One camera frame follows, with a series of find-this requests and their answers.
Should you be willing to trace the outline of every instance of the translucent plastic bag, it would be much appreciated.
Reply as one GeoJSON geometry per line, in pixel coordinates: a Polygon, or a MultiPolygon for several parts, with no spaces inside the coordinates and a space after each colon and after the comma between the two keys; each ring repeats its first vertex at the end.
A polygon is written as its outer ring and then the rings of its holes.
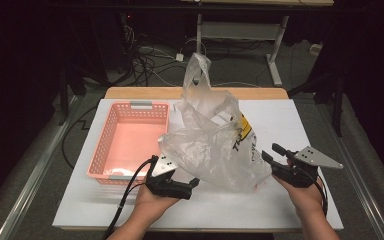
{"type": "Polygon", "coordinates": [[[161,152],[201,180],[231,191],[252,191],[270,174],[255,146],[257,137],[228,91],[210,86],[210,60],[193,54],[186,69],[182,101],[184,128],[165,134],[161,152]],[[201,75],[195,85],[193,79],[201,75]]]}

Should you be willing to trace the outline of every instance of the gray carpet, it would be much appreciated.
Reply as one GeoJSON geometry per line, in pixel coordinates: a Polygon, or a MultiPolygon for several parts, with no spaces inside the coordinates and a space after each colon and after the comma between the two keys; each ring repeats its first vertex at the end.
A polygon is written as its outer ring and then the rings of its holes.
{"type": "MultiPolygon", "coordinates": [[[[277,65],[285,89],[298,86],[307,79],[316,60],[316,57],[308,54],[309,46],[309,43],[303,42],[293,47],[283,46],[281,48],[277,65]]],[[[164,46],[161,46],[160,49],[164,52],[169,52],[172,56],[175,54],[175,52],[164,48],[164,46]]],[[[267,65],[263,59],[264,54],[269,51],[270,44],[264,42],[255,50],[241,51],[229,55],[228,58],[214,60],[210,71],[212,84],[246,82],[247,84],[262,87],[273,87],[270,75],[266,69],[267,65]]],[[[216,59],[221,55],[212,54],[211,56],[216,59]]],[[[158,64],[161,65],[171,60],[156,58],[155,61],[158,61],[158,64]]],[[[167,83],[180,85],[183,81],[183,74],[184,72],[179,67],[168,69],[158,74],[165,82],[157,76],[152,76],[149,79],[149,85],[167,86],[167,83]]],[[[110,72],[110,76],[116,78],[118,75],[110,72]]],[[[71,112],[74,115],[73,119],[77,119],[84,112],[95,106],[105,93],[106,89],[90,84],[90,82],[93,81],[87,80],[87,94],[81,99],[78,110],[71,112]]],[[[249,85],[238,83],[225,86],[249,87],[249,85]]],[[[342,162],[344,154],[340,146],[338,146],[338,141],[344,143],[352,160],[358,166],[359,173],[367,184],[366,186],[371,196],[375,199],[378,211],[384,217],[384,166],[376,151],[370,145],[364,130],[358,124],[358,120],[355,119],[352,107],[347,101],[346,96],[344,97],[342,116],[343,137],[339,140],[332,134],[331,127],[326,121],[326,113],[329,114],[331,112],[330,105],[314,104],[311,94],[298,94],[294,97],[294,100],[311,145],[342,162]]],[[[87,126],[90,125],[93,117],[94,111],[83,118],[87,120],[87,126]]],[[[58,115],[56,114],[25,153],[24,158],[20,160],[12,174],[7,177],[5,185],[0,190],[0,228],[11,211],[30,173],[36,166],[38,159],[52,140],[56,132],[55,126],[57,122],[58,115]]],[[[87,130],[82,130],[81,124],[76,124],[67,135],[65,152],[72,164],[75,164],[86,136],[87,130]]],[[[13,239],[100,239],[102,231],[65,231],[51,226],[58,203],[64,194],[70,178],[71,169],[63,159],[60,144],[53,152],[50,161],[49,169],[43,176],[39,190],[28,206],[25,215],[20,216],[19,225],[15,226],[13,239]]],[[[362,196],[356,191],[358,188],[351,181],[349,172],[345,170],[323,169],[323,173],[344,223],[345,229],[339,231],[340,237],[342,239],[381,239],[378,237],[379,232],[373,227],[374,223],[368,217],[367,209],[362,204],[362,196]]],[[[260,239],[259,237],[258,235],[240,235],[237,239],[260,239]]],[[[303,239],[300,233],[276,233],[274,237],[276,240],[303,239]]]]}

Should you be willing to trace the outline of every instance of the white tabletop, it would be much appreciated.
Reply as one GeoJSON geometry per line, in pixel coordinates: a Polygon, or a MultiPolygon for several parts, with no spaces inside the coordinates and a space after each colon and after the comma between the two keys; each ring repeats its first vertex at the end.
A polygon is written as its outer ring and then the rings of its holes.
{"type": "MultiPolygon", "coordinates": [[[[122,100],[103,99],[99,104],[55,216],[55,227],[106,229],[114,217],[125,186],[101,185],[86,175],[106,115],[114,101],[122,100]]],[[[169,131],[182,127],[181,114],[172,107],[179,100],[165,101],[170,103],[169,131]]],[[[266,151],[276,161],[285,164],[286,160],[271,150],[272,143],[278,143],[292,151],[309,145],[292,100],[239,100],[239,104],[257,135],[257,149],[266,151]]],[[[177,169],[173,179],[188,182],[192,176],[177,169]]],[[[326,183],[329,199],[327,219],[334,229],[343,229],[327,185],[326,183]]],[[[136,190],[130,193],[116,226],[124,223],[132,212],[136,193],[136,190]]],[[[256,192],[249,194],[230,193],[201,181],[193,189],[190,200],[181,200],[168,209],[150,230],[286,232],[299,228],[301,224],[287,192],[269,176],[258,186],[256,192]]]]}

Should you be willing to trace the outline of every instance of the pink basket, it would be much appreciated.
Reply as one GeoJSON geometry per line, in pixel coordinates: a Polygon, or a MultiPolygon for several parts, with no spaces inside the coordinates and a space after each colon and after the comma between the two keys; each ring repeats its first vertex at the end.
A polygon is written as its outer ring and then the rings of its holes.
{"type": "MultiPolygon", "coordinates": [[[[109,110],[87,175],[101,184],[127,184],[138,167],[159,156],[158,138],[167,133],[168,103],[115,102],[109,110]]],[[[141,182],[149,166],[141,170],[141,182]]]]}

